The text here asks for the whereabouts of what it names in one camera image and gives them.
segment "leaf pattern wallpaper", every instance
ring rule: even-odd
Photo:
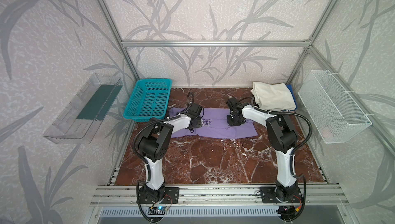
[[[395,0],[341,0],[314,43],[393,135],[394,43]],[[308,56],[293,79],[296,91],[316,69],[319,65]],[[299,112],[306,114],[297,101]],[[340,183],[361,224],[393,223],[395,160],[370,129],[341,144],[325,144],[313,132],[311,143],[328,178]]]
[[[0,222],[81,223],[130,124],[135,80],[95,0],[1,0],[0,24]],[[94,72],[124,86],[92,142],[44,138]]]
[[[329,0],[106,0],[122,39],[307,39]],[[284,82],[301,48],[128,48],[141,78],[178,87]]]

